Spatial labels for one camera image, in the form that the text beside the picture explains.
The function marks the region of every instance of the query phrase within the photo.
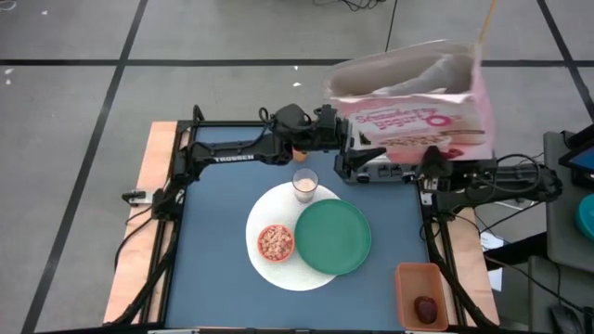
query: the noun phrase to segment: green plate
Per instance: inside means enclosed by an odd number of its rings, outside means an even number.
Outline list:
[[[339,199],[324,199],[305,209],[295,226],[295,247],[319,272],[343,275],[368,257],[371,232],[360,210]]]

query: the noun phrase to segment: blue table surface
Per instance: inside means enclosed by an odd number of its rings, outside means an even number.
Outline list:
[[[202,142],[249,140],[249,127],[199,129]],[[187,191],[165,326],[402,330],[395,269],[427,263],[412,185],[348,185],[333,171],[335,153],[310,153],[304,163],[238,162],[207,167]],[[368,258],[354,272],[305,292],[277,288],[253,268],[245,226],[268,189],[308,167],[320,184],[364,213],[371,228]]]

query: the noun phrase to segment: glass of milk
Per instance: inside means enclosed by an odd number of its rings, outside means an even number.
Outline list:
[[[312,200],[316,194],[318,178],[316,172],[309,168],[303,168],[293,175],[293,187],[295,188],[295,198],[301,203],[307,203]]]

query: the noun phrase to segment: wooden board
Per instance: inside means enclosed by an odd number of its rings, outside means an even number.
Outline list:
[[[175,138],[177,122],[154,122],[150,127],[147,148],[140,167],[140,175],[136,187],[154,190],[162,187],[167,178],[171,153]],[[130,210],[130,216],[145,210],[147,206],[139,206]],[[127,236],[150,217],[150,211],[134,220],[126,227]],[[120,254],[118,268],[111,285],[110,299],[104,316],[109,322],[122,314],[125,308],[140,291],[149,274],[150,255],[157,234],[157,222],[149,223],[145,228],[130,238]],[[153,301],[160,301],[162,283],[153,292]],[[149,320],[157,319],[157,310],[150,313]]]
[[[176,122],[154,122],[152,124],[145,156],[140,168],[140,175],[138,176],[138,188],[157,189],[165,183],[171,159],[175,127]],[[133,208],[130,211],[130,215],[140,212],[145,208]],[[472,210],[464,210],[460,215],[474,222]],[[136,218],[126,228],[126,235],[148,218],[148,212]],[[476,228],[470,225],[469,222],[457,219],[449,223],[448,229],[460,283],[477,306],[483,310],[484,314],[491,321],[498,324],[497,308],[489,283],[486,264],[484,263],[481,241],[477,235]],[[156,222],[149,224],[132,238],[123,249],[120,256],[120,264],[118,265],[111,287],[110,299],[104,318],[105,322],[118,317],[146,281],[156,231]],[[170,232],[171,226],[168,225],[165,236],[168,236]],[[167,247],[167,240],[166,238],[163,244],[163,250]],[[437,238],[436,243],[439,250],[443,253],[441,239]],[[451,289],[444,279],[443,282],[449,323],[455,325],[457,324],[457,320]],[[152,305],[148,316],[149,321],[157,320],[161,302],[161,288],[162,279],[155,288],[155,291],[153,291]],[[467,319],[469,325],[473,324],[468,315]]]

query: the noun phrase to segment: white plate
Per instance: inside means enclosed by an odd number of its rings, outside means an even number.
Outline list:
[[[293,194],[291,182],[275,186],[263,194],[253,205],[245,227],[248,255],[256,271],[268,282],[279,288],[292,291],[307,291],[329,283],[335,276],[326,275],[310,267],[299,255],[297,249],[282,263],[272,263],[258,252],[258,236],[269,225],[285,225],[295,230],[297,219],[309,205],[322,199],[337,199],[324,186],[317,186],[316,194],[309,203],[301,203]]]

